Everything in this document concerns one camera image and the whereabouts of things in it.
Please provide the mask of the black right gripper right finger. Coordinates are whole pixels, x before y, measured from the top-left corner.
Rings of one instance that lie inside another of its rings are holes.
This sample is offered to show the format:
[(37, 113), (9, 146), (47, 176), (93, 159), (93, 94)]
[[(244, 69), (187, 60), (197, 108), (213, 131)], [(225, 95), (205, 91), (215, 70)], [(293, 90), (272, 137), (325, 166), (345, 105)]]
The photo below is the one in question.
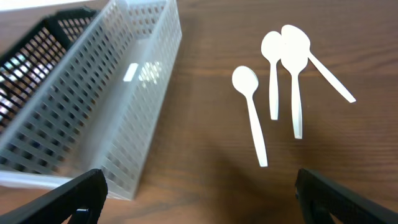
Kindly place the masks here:
[(397, 213), (309, 169), (300, 169), (296, 198), (305, 223), (397, 223)]

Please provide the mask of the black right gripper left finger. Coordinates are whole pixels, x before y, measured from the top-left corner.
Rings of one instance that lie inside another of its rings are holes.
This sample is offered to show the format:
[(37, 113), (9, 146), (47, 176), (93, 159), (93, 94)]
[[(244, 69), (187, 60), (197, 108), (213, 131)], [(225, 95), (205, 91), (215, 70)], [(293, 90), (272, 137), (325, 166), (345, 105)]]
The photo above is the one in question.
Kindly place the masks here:
[(108, 194), (101, 169), (92, 169), (1, 215), (1, 223), (97, 223)]

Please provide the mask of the white plastic spoon lowest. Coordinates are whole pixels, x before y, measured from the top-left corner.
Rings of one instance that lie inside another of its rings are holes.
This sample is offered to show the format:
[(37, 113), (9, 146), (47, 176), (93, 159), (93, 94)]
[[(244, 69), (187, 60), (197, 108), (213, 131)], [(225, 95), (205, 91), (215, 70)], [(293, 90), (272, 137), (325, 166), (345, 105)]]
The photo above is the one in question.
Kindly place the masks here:
[(259, 166), (267, 167), (268, 160), (266, 145), (253, 100), (253, 95), (259, 86), (259, 80), (256, 74), (249, 67), (242, 65), (235, 68), (232, 74), (232, 83), (234, 88), (246, 98), (252, 138)]

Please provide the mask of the white plastic spoon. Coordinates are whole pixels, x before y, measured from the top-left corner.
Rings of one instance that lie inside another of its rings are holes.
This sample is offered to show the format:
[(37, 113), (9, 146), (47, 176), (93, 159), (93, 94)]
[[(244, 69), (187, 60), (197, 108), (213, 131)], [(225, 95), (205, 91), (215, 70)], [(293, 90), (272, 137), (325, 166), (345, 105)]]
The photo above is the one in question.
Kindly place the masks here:
[(279, 90), (277, 81), (277, 63), (281, 59), (282, 36), (277, 31), (268, 32), (261, 43), (261, 54), (270, 63), (269, 109), (271, 120), (279, 117)]
[(292, 125), (295, 139), (303, 138), (302, 104), (299, 88), (299, 74), (305, 69), (308, 57), (300, 48), (283, 45), (281, 62), (284, 68), (290, 73), (291, 83), (291, 112)]

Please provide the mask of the white plastic spoon angled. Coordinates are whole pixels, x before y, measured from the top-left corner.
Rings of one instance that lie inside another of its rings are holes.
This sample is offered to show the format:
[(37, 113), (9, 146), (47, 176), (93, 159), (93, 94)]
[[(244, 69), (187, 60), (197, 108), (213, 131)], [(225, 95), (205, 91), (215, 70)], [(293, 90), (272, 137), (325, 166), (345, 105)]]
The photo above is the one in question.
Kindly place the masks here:
[(348, 89), (332, 74), (324, 64), (317, 59), (310, 51), (310, 39), (308, 35), (300, 28), (286, 24), (281, 28), (282, 38), (285, 45), (289, 48), (290, 54), (299, 55), (305, 58), (307, 62), (310, 60), (329, 84), (348, 102), (354, 103), (355, 97), (348, 91)]

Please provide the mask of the clear perforated plastic basket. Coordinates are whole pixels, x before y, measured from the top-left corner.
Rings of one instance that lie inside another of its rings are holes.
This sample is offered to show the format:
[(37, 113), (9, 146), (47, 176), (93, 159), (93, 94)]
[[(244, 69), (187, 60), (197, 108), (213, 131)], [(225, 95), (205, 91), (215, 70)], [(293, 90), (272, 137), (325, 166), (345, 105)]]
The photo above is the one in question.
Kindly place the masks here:
[(1, 185), (101, 169), (109, 197), (132, 200), (181, 39), (176, 0), (108, 2), (1, 131)]

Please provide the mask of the dark green plastic basket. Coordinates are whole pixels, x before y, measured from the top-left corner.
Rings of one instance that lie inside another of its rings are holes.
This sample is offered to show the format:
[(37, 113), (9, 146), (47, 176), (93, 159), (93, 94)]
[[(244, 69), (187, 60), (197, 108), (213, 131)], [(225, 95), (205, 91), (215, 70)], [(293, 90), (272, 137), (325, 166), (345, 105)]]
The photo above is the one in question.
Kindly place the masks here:
[(99, 12), (83, 6), (45, 16), (1, 55), (1, 131)]

